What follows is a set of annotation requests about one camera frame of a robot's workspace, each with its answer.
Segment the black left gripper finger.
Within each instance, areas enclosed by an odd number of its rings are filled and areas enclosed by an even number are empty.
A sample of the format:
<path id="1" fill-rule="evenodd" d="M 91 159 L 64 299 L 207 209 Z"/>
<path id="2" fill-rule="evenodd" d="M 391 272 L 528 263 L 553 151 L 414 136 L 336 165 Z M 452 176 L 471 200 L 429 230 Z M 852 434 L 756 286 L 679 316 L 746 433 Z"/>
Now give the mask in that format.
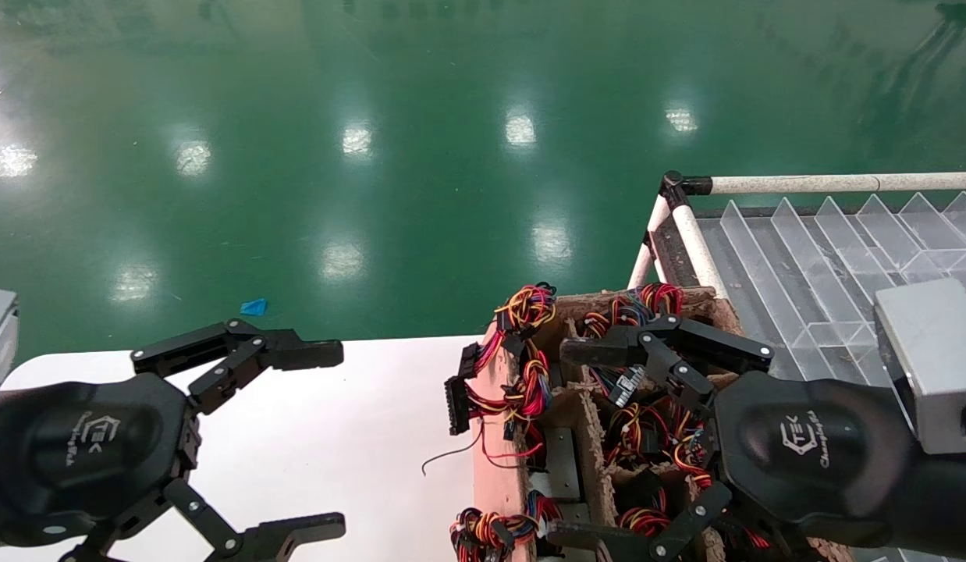
<path id="1" fill-rule="evenodd" d="M 170 508 L 211 545 L 208 561 L 288 561 L 298 546 L 346 533 L 340 512 L 265 521 L 237 532 L 186 478 L 165 478 L 152 486 L 120 485 L 115 478 L 61 478 L 58 492 L 59 506 L 75 507 L 94 520 L 83 542 L 62 561 L 111 561 L 108 552 L 130 530 L 130 519 L 148 524 Z"/>

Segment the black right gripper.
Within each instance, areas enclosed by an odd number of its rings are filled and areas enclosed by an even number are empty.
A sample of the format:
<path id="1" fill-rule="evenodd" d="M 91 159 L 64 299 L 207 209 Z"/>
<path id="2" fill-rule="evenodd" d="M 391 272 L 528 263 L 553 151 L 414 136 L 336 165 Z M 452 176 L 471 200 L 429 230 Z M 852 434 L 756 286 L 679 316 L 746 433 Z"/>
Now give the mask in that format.
<path id="1" fill-rule="evenodd" d="M 767 344 L 676 315 L 563 340 L 561 361 L 622 371 L 608 392 L 618 408 L 646 380 L 697 416 L 714 405 L 725 483 L 705 488 L 652 537 L 554 521 L 547 540 L 600 561 L 680 561 L 704 530 L 732 518 L 772 538 L 770 547 L 754 548 L 754 561 L 797 561 L 800 531 L 848 546 L 889 544 L 892 495 L 921 452 L 896 393 L 835 379 L 776 379 L 760 373 L 772 357 Z M 715 385 L 696 362 L 743 375 L 714 399 Z"/>

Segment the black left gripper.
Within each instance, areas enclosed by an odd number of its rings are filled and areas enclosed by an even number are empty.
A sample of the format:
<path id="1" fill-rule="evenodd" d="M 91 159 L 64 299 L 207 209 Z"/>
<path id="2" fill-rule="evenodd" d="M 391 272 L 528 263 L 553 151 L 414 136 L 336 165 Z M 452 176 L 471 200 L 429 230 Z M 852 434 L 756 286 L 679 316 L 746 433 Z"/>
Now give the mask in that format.
<path id="1" fill-rule="evenodd" d="M 0 391 L 0 547 L 48 546 L 101 527 L 133 537 L 169 509 L 166 485 L 197 466 L 194 412 L 216 412 L 269 369 L 340 365 L 344 347 L 233 318 L 130 358 L 137 374 L 158 377 Z M 188 398 L 163 380 L 208 363 Z"/>

